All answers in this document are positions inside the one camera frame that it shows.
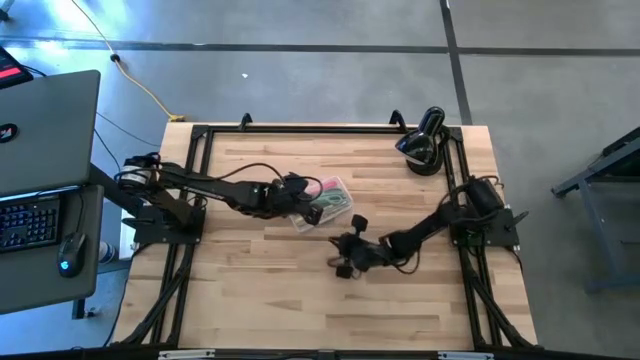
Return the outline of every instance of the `white cable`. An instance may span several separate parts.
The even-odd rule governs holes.
[[[93,22],[93,20],[91,19],[91,17],[89,16],[89,14],[87,14],[81,7],[80,5],[78,5],[78,3],[76,3],[75,0],[71,0],[71,2],[73,3],[73,5],[75,5],[78,10],[80,10],[82,12],[82,14],[87,18],[87,20],[89,20],[89,22],[91,23],[91,25],[93,25],[93,27],[96,29],[96,31],[98,32],[98,34],[100,34],[100,36],[102,37],[102,40],[104,40],[104,43],[107,44],[107,47],[109,48],[109,51],[111,51],[112,55],[118,56],[118,54],[116,54],[115,51],[113,51],[113,48],[111,47],[111,44],[109,44],[109,40],[107,40],[107,37],[104,36],[104,34],[102,33],[102,31],[100,31],[100,28],[98,28],[98,25],[96,25],[95,22]],[[171,112],[169,112],[169,110],[167,110],[167,108],[162,104],[162,102],[160,101],[160,99],[158,99],[158,97],[156,97],[151,90],[147,89],[144,85],[140,84],[138,81],[136,81],[136,79],[134,79],[133,77],[131,77],[129,74],[127,74],[127,72],[124,70],[124,68],[122,67],[122,65],[120,65],[120,58],[118,56],[117,59],[113,59],[112,61],[114,63],[116,63],[116,66],[118,67],[118,70],[120,70],[120,73],[122,73],[122,75],[127,78],[129,81],[131,81],[132,83],[134,83],[135,85],[137,85],[140,89],[144,90],[144,92],[146,92],[149,96],[151,96],[151,98],[153,99],[153,101],[156,102],[156,104],[158,104],[158,106],[160,107],[160,109],[162,109],[162,111],[164,111],[165,114],[167,114],[167,116],[169,117],[169,122],[174,122],[174,121],[184,121],[185,120],[185,116],[184,115],[175,115],[172,114]]]

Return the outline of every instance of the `concrete floor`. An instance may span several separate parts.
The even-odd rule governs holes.
[[[122,41],[447,45],[438,0],[79,2],[109,38]],[[449,4],[459,46],[640,48],[635,0]],[[166,116],[122,78],[107,51],[68,49],[68,43],[52,41],[97,39],[70,1],[17,0],[9,14],[13,21],[0,24],[0,40],[15,44],[9,51],[18,60],[50,74],[98,69],[99,110],[147,141],[161,141]],[[469,121],[460,115],[449,56],[442,53],[119,53],[171,111],[195,121],[237,122],[251,112],[259,122],[384,123],[398,108],[416,122],[430,105],[445,109],[448,124]],[[549,192],[638,126],[640,57],[462,55],[460,62],[473,123],[489,126],[507,200],[516,210],[530,211],[519,233],[540,344],[640,357],[640,292],[584,292],[585,281],[602,276],[598,247],[579,196],[556,200]],[[97,129],[120,162],[154,150],[99,118]],[[97,142],[92,159],[105,172],[116,172]],[[104,226],[117,227],[116,215],[107,216]],[[126,270],[99,276],[89,303],[102,312],[93,319],[71,321],[70,303],[0,316],[0,353],[103,344],[125,279]]]

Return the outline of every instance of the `black cable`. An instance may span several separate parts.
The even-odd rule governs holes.
[[[476,180],[483,180],[483,179],[495,179],[496,182],[495,185],[500,185],[501,188],[504,188],[504,184],[500,182],[500,178],[498,178],[496,175],[485,175],[485,176],[481,176],[479,178],[476,178]],[[460,194],[460,192],[462,190],[464,190],[465,188],[467,188],[469,186],[469,183],[464,183],[462,185],[458,185],[456,186],[453,190],[451,190],[450,192],[444,194],[444,196],[442,197],[442,199],[440,199],[440,201],[438,202],[438,207],[440,207],[440,205],[442,205],[444,203],[445,200],[447,200],[447,198],[451,198],[451,200],[453,200],[456,196],[458,196],[458,194]]]
[[[30,73],[38,74],[38,75],[40,75],[42,77],[47,77],[47,74],[43,73],[42,71],[40,71],[38,69],[32,68],[31,66],[27,66],[27,65],[22,65],[22,64],[20,64],[20,65],[23,68],[27,69],[27,71],[29,71]]]
[[[209,205],[209,199],[208,199],[206,196],[198,196],[198,195],[195,195],[195,196],[194,196],[194,197],[192,197],[191,199],[188,199],[188,200],[187,200],[187,202],[190,202],[191,200],[195,200],[195,199],[197,199],[197,198],[202,199],[202,202],[204,202],[204,204],[202,204],[202,205],[200,206],[200,209],[204,209],[204,208],[206,208],[206,207],[207,207],[207,205]]]
[[[116,163],[116,166],[118,167],[118,172],[121,172],[122,169],[120,169],[120,164],[118,164],[118,159],[116,159],[116,157],[113,155],[111,150],[109,150],[109,147],[107,146],[107,144],[104,143],[104,140],[102,140],[102,136],[100,136],[100,134],[98,133],[98,130],[93,129],[93,132],[96,133],[96,136],[98,136],[98,139],[102,143],[102,146],[104,146],[104,148],[107,150],[109,155],[111,155],[111,158],[113,159],[113,161]]]
[[[280,179],[280,181],[283,184],[285,183],[285,179],[282,176],[282,174],[280,174],[280,172],[276,168],[274,168],[273,166],[271,166],[269,164],[266,164],[266,163],[251,163],[251,164],[247,164],[247,165],[241,166],[241,167],[239,167],[239,168],[237,168],[237,169],[235,169],[235,170],[233,170],[233,171],[231,171],[229,173],[226,173],[224,175],[206,176],[206,177],[205,176],[198,176],[198,174],[190,174],[190,175],[179,174],[179,173],[176,173],[176,172],[164,169],[164,168],[158,169],[158,168],[148,168],[147,167],[147,168],[139,168],[139,169],[128,170],[128,171],[120,171],[120,172],[118,172],[117,174],[114,175],[113,179],[117,182],[117,181],[120,181],[120,178],[123,175],[135,174],[135,175],[142,176],[145,179],[149,180],[149,176],[148,175],[141,173],[141,172],[149,171],[149,172],[156,172],[156,173],[167,173],[167,174],[171,174],[171,175],[174,175],[174,176],[179,176],[179,177],[181,177],[183,179],[188,179],[188,180],[193,180],[193,181],[205,181],[205,182],[206,181],[218,181],[218,180],[226,179],[226,178],[228,178],[228,177],[230,177],[232,175],[235,175],[235,174],[237,174],[237,173],[239,173],[241,171],[244,171],[244,170],[246,170],[248,168],[256,167],[256,166],[264,166],[264,167],[270,169],[271,171],[273,171],[276,174],[278,179]],[[300,179],[309,179],[309,180],[315,181],[316,183],[318,183],[318,186],[320,187],[320,191],[318,192],[318,194],[316,194],[315,197],[312,197],[311,199],[298,198],[299,200],[304,201],[304,202],[315,201],[324,192],[324,186],[322,185],[322,181],[320,181],[319,179],[317,179],[317,178],[315,178],[313,176],[300,176],[299,178]]]
[[[396,265],[396,264],[392,264],[394,268],[396,268],[396,270],[398,270],[399,272],[405,274],[405,275],[411,275],[414,274],[416,271],[418,271],[418,267],[420,267],[420,248],[418,248],[418,251],[416,251],[416,265],[413,267],[413,269],[407,271],[404,270],[402,267],[407,265],[407,263],[409,262],[409,259],[406,259],[406,261],[404,262],[404,265]]]
[[[84,197],[82,196],[82,188],[78,189],[78,196],[80,197],[80,214],[78,215],[78,223],[76,224],[76,233],[80,232],[80,224],[84,223]]]
[[[318,192],[318,194],[315,197],[312,197],[310,200],[304,200],[304,201],[305,202],[312,202],[312,201],[318,200],[318,198],[320,198],[320,196],[324,192],[324,185],[322,185],[322,181],[318,180],[317,178],[314,178],[313,176],[301,176],[300,178],[301,179],[313,180],[316,183],[318,183],[318,186],[320,186],[320,191]]]
[[[145,144],[147,144],[147,145],[149,145],[149,146],[153,146],[153,147],[160,147],[160,145],[158,145],[158,144],[153,144],[153,143],[150,143],[150,142],[148,142],[148,141],[146,141],[146,140],[143,140],[143,139],[141,139],[141,138],[137,137],[136,135],[134,135],[134,134],[132,134],[132,133],[128,132],[127,130],[125,130],[125,129],[121,128],[121,127],[120,127],[120,125],[118,125],[118,124],[116,124],[115,122],[113,122],[113,121],[109,120],[106,116],[102,115],[101,113],[99,113],[99,112],[97,112],[97,111],[96,111],[96,114],[98,114],[98,116],[100,116],[101,118],[103,118],[105,121],[107,121],[107,122],[108,122],[108,123],[110,123],[111,125],[113,125],[113,126],[115,126],[116,128],[118,128],[118,130],[120,130],[120,131],[122,131],[123,133],[125,133],[125,134],[127,134],[127,135],[131,136],[132,138],[134,138],[134,139],[136,139],[136,140],[138,140],[138,141],[140,141],[140,142],[142,142],[142,143],[145,143]]]
[[[516,257],[516,260],[518,261],[518,265],[520,265],[520,272],[523,273],[524,269],[522,268],[522,260],[520,259],[520,255],[518,255],[518,253],[515,250],[513,250],[513,248],[510,246],[505,246],[505,249],[507,249],[507,251],[509,251]]]
[[[452,225],[457,225],[457,224],[460,224],[460,223],[480,223],[480,222],[483,222],[483,221],[491,220],[496,215],[498,215],[498,211],[499,210],[492,211],[491,213],[489,213],[489,214],[487,214],[485,216],[479,217],[479,218],[457,218],[457,219],[453,220],[451,222],[451,224]]]
[[[120,305],[118,306],[118,313],[116,314],[116,318],[113,320],[113,326],[111,327],[111,331],[109,331],[109,336],[104,341],[102,347],[106,347],[109,344],[109,340],[113,336],[113,332],[116,330],[116,324],[118,324],[118,318],[120,317],[120,310],[122,310],[122,302],[124,301],[124,295],[127,293],[127,283],[129,282],[129,276],[127,275],[127,279],[124,282],[124,288],[122,289],[122,297],[120,298]]]

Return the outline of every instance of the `wooden table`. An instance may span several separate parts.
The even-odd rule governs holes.
[[[163,160],[184,165],[192,125],[167,126]],[[462,129],[471,174],[497,174],[488,128]],[[447,192],[444,169],[421,177],[407,168],[393,147],[398,138],[216,134],[209,173],[266,162],[282,173],[340,176],[354,199],[355,213],[369,219],[364,237],[376,240],[422,220]],[[455,151],[452,154],[457,165]],[[230,180],[273,178],[268,169],[251,168]],[[413,275],[375,268],[359,280],[342,280],[325,263],[336,255],[327,237],[350,230],[350,221],[350,214],[344,214],[298,234],[289,219],[253,219],[209,201],[203,241],[193,261],[180,347],[470,349],[460,263],[448,232],[424,243],[419,270]],[[134,259],[116,341],[131,333],[156,300],[166,252],[167,246],[153,245]],[[522,335],[535,343],[516,259],[498,248],[488,248],[487,258],[497,303]],[[168,306],[165,334],[174,300]],[[478,304],[483,334],[489,339],[486,311]]]

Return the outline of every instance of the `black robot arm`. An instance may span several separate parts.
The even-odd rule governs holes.
[[[487,228],[495,227],[496,219],[502,219],[499,214],[505,211],[505,206],[490,181],[492,178],[497,180],[495,176],[471,176],[467,183],[443,197],[434,213],[410,229],[394,231],[380,237],[378,244],[360,238],[360,233],[366,229],[367,221],[362,216],[354,216],[352,225],[356,229],[355,234],[344,233],[329,239],[340,254],[339,257],[330,260],[330,265],[336,267],[336,276],[350,278],[354,269],[364,272],[374,266],[394,266],[399,271],[410,274],[415,269],[406,271],[401,267],[416,253],[420,254],[420,247],[424,241],[441,230],[452,226],[465,234],[478,234],[484,233]],[[459,205],[458,201],[454,200],[461,194],[466,195],[467,202]],[[507,219],[505,224],[498,225],[515,226],[522,217],[523,215],[516,219]]]
[[[311,204],[313,198],[304,191],[308,177],[294,173],[283,177],[271,166],[262,163],[250,166],[269,167],[278,178],[270,183],[229,182],[224,178],[249,166],[223,177],[211,177],[187,172],[175,163],[161,162],[157,153],[150,153],[127,159],[123,171],[115,176],[115,180],[123,191],[160,209],[165,215],[165,222],[171,227],[186,227],[194,220],[194,207],[185,200],[174,198],[167,191],[172,189],[223,201],[232,209],[257,218],[300,214],[307,223],[318,224],[322,208]]]

